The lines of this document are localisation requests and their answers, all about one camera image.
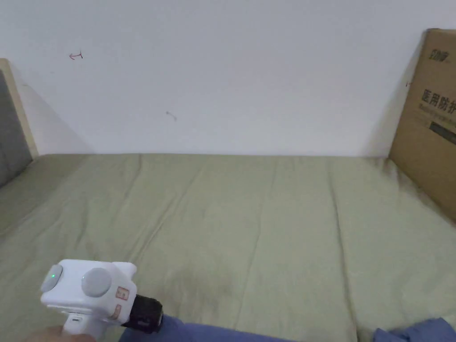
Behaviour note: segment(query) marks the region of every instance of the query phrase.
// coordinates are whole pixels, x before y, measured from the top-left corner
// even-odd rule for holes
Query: green bedsheet
[[[39,301],[64,258],[131,261],[169,315],[298,341],[450,317],[456,231],[398,175],[383,159],[41,157],[0,190],[0,334],[64,323]]]

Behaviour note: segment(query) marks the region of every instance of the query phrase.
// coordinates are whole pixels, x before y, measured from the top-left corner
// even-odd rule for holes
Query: bed
[[[456,324],[455,225],[388,159],[31,158],[0,189],[3,341],[64,322],[39,300],[64,258],[131,261],[166,314],[290,340]]]

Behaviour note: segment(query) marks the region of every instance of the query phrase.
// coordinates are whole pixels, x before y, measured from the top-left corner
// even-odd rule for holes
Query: pen mark on wall
[[[72,60],[74,60],[75,57],[79,57],[79,56],[81,57],[81,59],[83,58],[83,53],[81,52],[81,50],[79,50],[79,54],[78,55],[73,55],[72,53],[70,54],[70,58]]]
[[[172,116],[174,121],[177,121],[177,117],[175,115],[173,115],[171,112],[166,111],[166,115]]]

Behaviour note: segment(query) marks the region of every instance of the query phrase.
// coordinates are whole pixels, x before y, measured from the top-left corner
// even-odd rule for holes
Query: white wall
[[[3,0],[0,56],[42,154],[386,155],[422,32],[455,28],[455,13],[454,0]]]

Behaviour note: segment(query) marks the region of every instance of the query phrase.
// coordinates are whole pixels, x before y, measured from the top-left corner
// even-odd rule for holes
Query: upholstered headboard
[[[0,187],[37,155],[10,65],[0,58]]]

